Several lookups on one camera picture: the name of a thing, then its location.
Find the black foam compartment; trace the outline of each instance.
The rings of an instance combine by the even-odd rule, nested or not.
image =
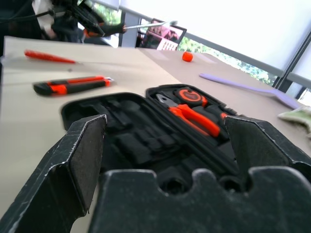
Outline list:
[[[164,188],[182,190],[183,177],[176,177]],[[89,232],[310,232],[311,186],[299,172],[282,166],[254,167],[248,177],[245,191],[235,192],[232,184],[221,187],[212,172],[197,170],[192,189],[173,196],[159,191],[150,171],[106,173]]]
[[[213,96],[203,92],[202,90],[186,85],[186,84],[173,84],[173,85],[162,85],[159,87],[152,87],[146,90],[146,98],[149,99],[155,106],[156,108],[163,109],[166,114],[172,115],[165,106],[165,104],[162,104],[158,101],[156,95],[157,94],[162,94],[177,104],[184,104],[184,102],[177,96],[175,95],[175,91],[180,89],[180,88],[190,88],[191,90],[199,93],[200,95],[204,96],[207,99],[207,105],[206,106],[192,106],[192,109],[195,110],[197,113],[204,115],[214,123],[220,126],[221,133],[218,138],[212,138],[212,137],[197,137],[196,140],[201,140],[202,143],[207,142],[210,144],[210,147],[213,147],[213,145],[216,145],[217,150],[221,151],[224,153],[228,158],[231,158],[232,160],[235,159],[235,154],[234,151],[232,150],[232,146],[230,143],[229,135],[227,133],[227,129],[225,128],[224,121],[219,119],[214,115],[214,112],[211,109],[218,108],[220,111],[223,111],[227,115],[230,116],[237,116],[237,112],[234,111],[233,109],[227,108],[226,104],[223,102],[219,101],[218,99],[214,98]],[[196,122],[192,122],[196,126],[200,127],[201,129],[202,126],[197,124]],[[189,126],[187,123],[184,122],[184,128],[187,128],[188,130],[193,130],[191,126]]]
[[[62,109],[64,127],[98,114],[107,115],[101,172],[151,169],[159,175],[159,186],[172,188],[172,193],[188,190],[191,174],[197,168],[210,169],[216,177],[238,173],[233,159],[218,151],[216,144],[211,148],[206,144],[198,146],[196,135],[180,132],[179,125],[166,119],[166,109],[157,110],[136,94],[119,93],[68,103]]]

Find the table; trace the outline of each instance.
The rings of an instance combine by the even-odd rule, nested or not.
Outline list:
[[[25,49],[49,52],[83,62],[78,65],[29,61]],[[249,117],[271,122],[295,145],[311,155],[309,141],[293,125],[277,119],[287,107],[249,91],[213,83],[198,77],[210,73],[257,88],[271,88],[209,55],[195,55],[192,63],[181,60],[180,51],[156,51],[117,48],[89,44],[49,42],[7,37],[0,105],[0,216],[25,184],[43,155],[64,134],[60,108],[65,103],[115,92],[133,92],[144,96],[148,87],[187,83],[201,88],[229,107]],[[75,95],[45,98],[32,89],[33,82],[85,77],[110,76],[111,87]],[[72,233],[85,233],[91,215],[78,219]]]

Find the tool kit case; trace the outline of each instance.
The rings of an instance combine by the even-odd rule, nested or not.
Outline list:
[[[196,92],[206,98],[188,103],[196,112],[220,125],[223,135],[203,135],[172,114],[156,95],[183,104],[176,92]],[[192,185],[197,168],[213,171],[221,179],[239,173],[235,155],[222,119],[205,111],[216,107],[227,115],[237,113],[200,89],[184,85],[163,85],[146,90],[146,98],[133,93],[117,93],[77,100],[61,111],[64,127],[81,118],[107,115],[101,172],[113,169],[150,169],[157,174],[159,186],[168,193],[183,193]]]
[[[219,125],[231,116],[207,135],[168,110],[172,101]],[[311,158],[269,122],[236,116],[195,87],[77,100],[62,116],[67,133],[1,218],[1,233],[70,232],[96,186],[89,233],[310,232]]]

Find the tool handle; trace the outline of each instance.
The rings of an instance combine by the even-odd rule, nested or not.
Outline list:
[[[95,33],[95,32],[92,32],[92,31],[88,31],[87,29],[84,29],[83,30],[83,35],[86,37],[86,38],[90,38],[90,37],[103,37],[104,34],[98,34],[98,33]]]
[[[38,59],[38,60],[44,60],[44,61],[50,61],[50,62],[62,62],[62,63],[76,63],[74,60],[70,60],[63,57],[58,57],[52,54],[43,53],[43,52],[37,52],[32,50],[25,50],[24,54],[26,57]]]
[[[202,125],[204,128],[208,130],[210,135],[213,137],[218,137],[220,128],[218,125],[216,125],[214,122],[212,122],[210,119],[206,118],[205,116],[195,112],[191,108],[189,108],[186,104],[180,104],[178,108],[181,110],[184,117],[188,120],[194,120],[198,122],[200,125]]]
[[[218,118],[218,124],[225,129],[224,118],[228,115],[224,113],[218,106],[211,105],[205,109],[207,112],[214,114]]]
[[[59,84],[70,84],[70,83],[84,83],[84,82],[92,82],[92,81],[102,81],[104,80],[104,76],[91,76],[91,77],[83,77],[83,78],[74,78],[74,79],[59,79],[48,82],[49,85],[59,85]]]
[[[83,83],[83,84],[67,84],[67,94],[82,92],[91,90],[94,88],[102,87],[102,86],[109,86],[110,81],[102,80],[100,82],[90,82],[90,83]]]
[[[179,109],[178,107],[170,107],[169,108],[170,112],[173,113],[175,116],[181,118],[183,121],[185,121],[186,123],[188,123],[189,125],[191,125],[193,128],[195,128],[197,131],[199,131],[200,133],[202,133],[205,136],[208,136],[208,133],[205,132],[204,130],[200,129],[199,127],[197,127],[195,124],[193,124],[191,121],[189,121],[184,115],[181,109]]]
[[[213,113],[209,113],[205,110],[204,107],[202,106],[197,106],[192,108],[192,110],[194,110],[195,112],[205,116],[206,118],[210,119],[212,122],[214,122],[215,124],[219,123],[219,118],[217,116],[215,116]]]

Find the purple plastic tool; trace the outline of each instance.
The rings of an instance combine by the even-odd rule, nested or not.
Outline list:
[[[233,81],[230,81],[230,80],[221,79],[221,78],[215,77],[215,76],[210,75],[210,74],[199,74],[199,76],[201,78],[204,78],[204,79],[207,79],[207,80],[211,80],[211,81],[214,81],[214,82],[217,82],[217,83],[222,83],[222,84],[230,85],[230,86],[236,86],[236,87],[239,87],[239,88],[244,88],[244,89],[247,89],[247,90],[256,91],[256,92],[263,93],[263,94],[270,94],[271,97],[277,98],[284,105],[286,105],[286,106],[288,106],[288,107],[290,107],[292,109],[296,109],[296,108],[300,107],[300,105],[297,103],[297,101],[293,100],[292,97],[290,97],[290,96],[286,95],[285,93],[283,93],[283,92],[281,92],[279,90],[276,90],[276,89],[264,90],[264,89],[254,88],[254,87],[243,85],[243,84],[240,84],[240,83],[236,83],[236,82],[233,82]]]

